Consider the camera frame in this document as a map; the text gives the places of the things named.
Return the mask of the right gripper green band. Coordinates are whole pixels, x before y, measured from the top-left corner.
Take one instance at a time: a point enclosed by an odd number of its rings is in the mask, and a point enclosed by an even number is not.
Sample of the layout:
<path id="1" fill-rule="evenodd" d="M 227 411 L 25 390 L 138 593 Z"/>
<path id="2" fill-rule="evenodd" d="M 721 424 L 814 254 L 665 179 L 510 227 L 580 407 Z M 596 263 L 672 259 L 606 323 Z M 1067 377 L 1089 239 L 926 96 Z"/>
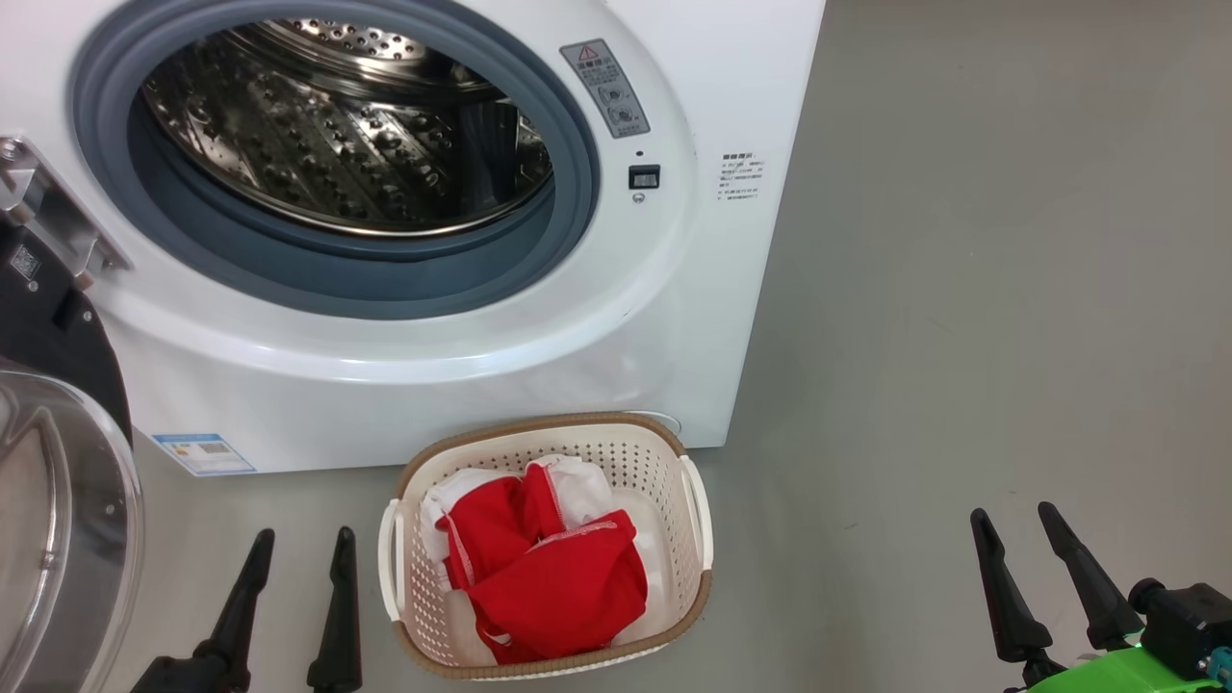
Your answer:
<path id="1" fill-rule="evenodd" d="M 979 576 L 986 593 L 998 658 L 1023 663 L 1025 686 L 1019 692 L 1228 692 L 1230 649 L 1214 649 L 1198 658 L 1196 670 L 1177 675 L 1149 654 L 1130 649 L 1127 638 L 1145 631 L 1145 621 L 1117 584 L 1096 562 L 1092 550 L 1064 522 L 1051 501 L 1039 502 L 1039 518 L 1052 552 L 1071 575 L 1088 620 L 1092 649 L 1112 651 L 1074 668 L 1061 670 L 1046 657 L 1053 644 L 1050 631 L 1034 618 L 1005 562 L 1005 547 L 986 509 L 970 514 Z"/>

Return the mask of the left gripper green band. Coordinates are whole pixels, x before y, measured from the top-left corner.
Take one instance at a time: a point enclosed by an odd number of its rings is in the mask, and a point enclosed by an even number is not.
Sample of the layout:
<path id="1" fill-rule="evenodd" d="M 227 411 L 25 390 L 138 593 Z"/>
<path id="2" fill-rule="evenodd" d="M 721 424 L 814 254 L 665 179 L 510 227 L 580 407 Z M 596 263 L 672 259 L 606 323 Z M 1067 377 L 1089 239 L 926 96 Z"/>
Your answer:
<path id="1" fill-rule="evenodd" d="M 257 601 L 269 582 L 274 529 L 257 531 L 212 634 L 193 656 L 156 657 L 142 672 L 132 693 L 232 692 L 228 665 L 246 665 Z M 309 665 L 306 683 L 314 692 L 356 692 L 363 686 L 360 638 L 356 538 L 340 527 L 330 561 L 331 598 L 322 628 L 320 652 Z"/>

